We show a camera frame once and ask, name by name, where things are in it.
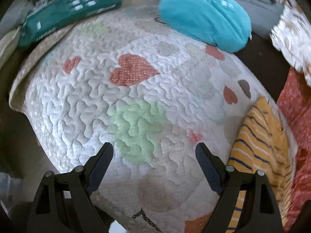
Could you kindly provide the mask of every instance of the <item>polka dot fabric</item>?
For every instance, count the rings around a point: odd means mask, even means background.
[[[304,203],[311,200],[311,88],[304,75],[290,68],[277,105],[285,116],[299,145],[296,175],[293,182],[288,221],[285,230],[295,223]]]

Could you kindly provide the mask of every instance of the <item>metal bolt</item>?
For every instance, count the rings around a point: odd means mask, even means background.
[[[265,175],[265,172],[263,170],[258,170],[257,173],[260,176],[264,176]]]
[[[45,175],[46,177],[50,177],[52,174],[53,174],[52,171],[47,171],[44,175]]]
[[[76,172],[81,172],[83,170],[83,166],[77,166],[76,168],[75,168],[75,171]]]
[[[234,171],[234,167],[233,166],[226,166],[226,170],[228,172],[233,172]]]

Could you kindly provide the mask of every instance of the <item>yellow fabric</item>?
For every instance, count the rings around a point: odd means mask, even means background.
[[[228,165],[248,173],[254,173],[258,169],[265,171],[285,225],[291,198],[292,168],[287,136],[282,122],[278,119],[266,99],[259,98],[244,119],[233,144]],[[242,208],[244,197],[245,191],[240,191],[237,210],[232,215],[227,233],[233,232],[237,226],[241,214],[238,209]]]

